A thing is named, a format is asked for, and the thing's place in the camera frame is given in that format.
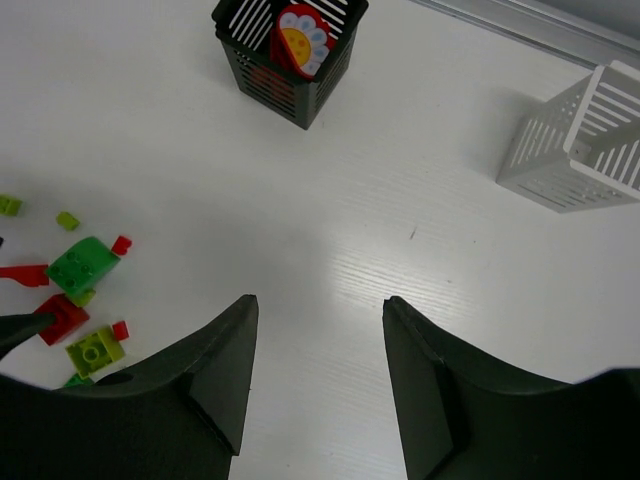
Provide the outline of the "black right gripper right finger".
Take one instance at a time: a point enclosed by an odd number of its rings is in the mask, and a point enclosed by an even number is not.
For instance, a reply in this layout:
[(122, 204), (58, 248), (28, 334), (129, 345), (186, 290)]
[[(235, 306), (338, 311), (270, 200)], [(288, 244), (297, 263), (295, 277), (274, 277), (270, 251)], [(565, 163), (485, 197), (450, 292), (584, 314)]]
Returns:
[(639, 372), (576, 384), (510, 365), (404, 299), (383, 305), (389, 374), (411, 479), (635, 479)]

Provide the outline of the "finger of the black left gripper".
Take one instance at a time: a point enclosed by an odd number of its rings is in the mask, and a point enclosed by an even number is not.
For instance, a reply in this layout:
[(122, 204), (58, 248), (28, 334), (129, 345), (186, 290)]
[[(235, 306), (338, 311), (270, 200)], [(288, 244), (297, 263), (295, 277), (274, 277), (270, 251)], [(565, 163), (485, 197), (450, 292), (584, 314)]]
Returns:
[(0, 357), (4, 358), (16, 346), (50, 327), (55, 320), (53, 313), (2, 316), (0, 318)]

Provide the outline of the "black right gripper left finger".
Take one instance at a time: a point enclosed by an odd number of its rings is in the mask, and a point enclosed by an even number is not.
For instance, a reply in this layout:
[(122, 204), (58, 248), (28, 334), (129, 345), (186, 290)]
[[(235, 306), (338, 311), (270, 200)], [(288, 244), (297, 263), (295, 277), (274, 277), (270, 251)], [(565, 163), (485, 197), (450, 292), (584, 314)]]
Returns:
[(92, 385), (1, 379), (5, 479), (225, 479), (241, 449), (259, 307), (244, 295)]

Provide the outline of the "red lego brick mid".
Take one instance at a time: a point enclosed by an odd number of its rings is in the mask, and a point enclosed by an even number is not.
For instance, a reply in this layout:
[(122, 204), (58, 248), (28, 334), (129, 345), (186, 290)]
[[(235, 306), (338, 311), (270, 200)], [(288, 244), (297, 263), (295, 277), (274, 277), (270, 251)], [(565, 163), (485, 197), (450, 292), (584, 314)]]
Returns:
[(89, 313), (73, 304), (65, 294), (51, 296), (34, 311), (34, 314), (55, 316), (54, 323), (39, 333), (48, 346), (60, 343), (90, 319)]

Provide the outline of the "green square lego brick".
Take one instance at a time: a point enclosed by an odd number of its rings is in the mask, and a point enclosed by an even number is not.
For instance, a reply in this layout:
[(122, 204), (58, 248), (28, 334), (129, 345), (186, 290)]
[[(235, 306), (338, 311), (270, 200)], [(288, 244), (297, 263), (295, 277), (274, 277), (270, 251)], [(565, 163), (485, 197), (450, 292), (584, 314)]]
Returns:
[(77, 297), (92, 289), (119, 261), (120, 257), (101, 240), (89, 236), (58, 257), (45, 274), (64, 293)]

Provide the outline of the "lime square lego brick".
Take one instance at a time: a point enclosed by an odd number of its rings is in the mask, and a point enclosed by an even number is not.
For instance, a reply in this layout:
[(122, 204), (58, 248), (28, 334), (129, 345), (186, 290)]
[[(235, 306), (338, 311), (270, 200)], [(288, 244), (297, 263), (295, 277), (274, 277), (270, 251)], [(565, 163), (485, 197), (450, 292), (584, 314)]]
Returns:
[(65, 351), (81, 379), (90, 377), (125, 356), (124, 349), (110, 326), (95, 330), (69, 344)]

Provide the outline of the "green long lego brick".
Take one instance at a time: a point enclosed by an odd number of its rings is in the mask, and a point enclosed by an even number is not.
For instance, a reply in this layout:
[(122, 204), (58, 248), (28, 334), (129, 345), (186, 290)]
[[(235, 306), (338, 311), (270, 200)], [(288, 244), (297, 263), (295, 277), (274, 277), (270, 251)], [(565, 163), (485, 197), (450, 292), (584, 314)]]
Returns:
[(69, 380), (63, 385), (64, 388), (71, 388), (76, 386), (91, 386), (94, 381), (90, 378), (82, 378), (78, 373), (75, 373)]

